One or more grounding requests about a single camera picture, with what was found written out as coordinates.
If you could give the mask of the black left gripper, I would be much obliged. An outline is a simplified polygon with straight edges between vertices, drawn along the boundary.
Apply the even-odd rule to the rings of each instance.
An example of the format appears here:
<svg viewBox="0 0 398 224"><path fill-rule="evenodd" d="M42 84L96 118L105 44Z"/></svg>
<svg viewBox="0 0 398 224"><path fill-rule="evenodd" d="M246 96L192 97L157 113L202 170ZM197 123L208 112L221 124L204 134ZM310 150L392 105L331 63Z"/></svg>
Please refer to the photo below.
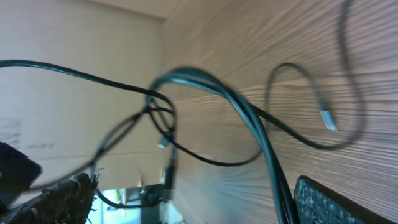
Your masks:
<svg viewBox="0 0 398 224"><path fill-rule="evenodd" d="M42 173L40 165L12 146L1 143L1 203L12 204Z"/></svg>

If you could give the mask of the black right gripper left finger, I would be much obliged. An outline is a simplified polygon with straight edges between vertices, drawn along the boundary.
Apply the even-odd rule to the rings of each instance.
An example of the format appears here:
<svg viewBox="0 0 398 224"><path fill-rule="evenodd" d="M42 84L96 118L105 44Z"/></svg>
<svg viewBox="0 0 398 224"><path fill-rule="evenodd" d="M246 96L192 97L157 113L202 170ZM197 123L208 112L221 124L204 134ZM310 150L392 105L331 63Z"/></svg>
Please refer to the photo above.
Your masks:
<svg viewBox="0 0 398 224"><path fill-rule="evenodd" d="M98 187L98 175L81 173L1 214L1 224L85 224Z"/></svg>

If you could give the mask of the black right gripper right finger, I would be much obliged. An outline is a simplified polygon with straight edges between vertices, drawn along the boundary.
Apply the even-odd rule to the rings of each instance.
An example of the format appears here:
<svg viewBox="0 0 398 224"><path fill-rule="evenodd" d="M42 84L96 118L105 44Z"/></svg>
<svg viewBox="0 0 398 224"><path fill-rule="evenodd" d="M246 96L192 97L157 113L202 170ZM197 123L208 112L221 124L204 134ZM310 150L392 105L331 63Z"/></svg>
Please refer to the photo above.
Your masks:
<svg viewBox="0 0 398 224"><path fill-rule="evenodd" d="M304 224L395 224L304 175L297 179L294 199Z"/></svg>

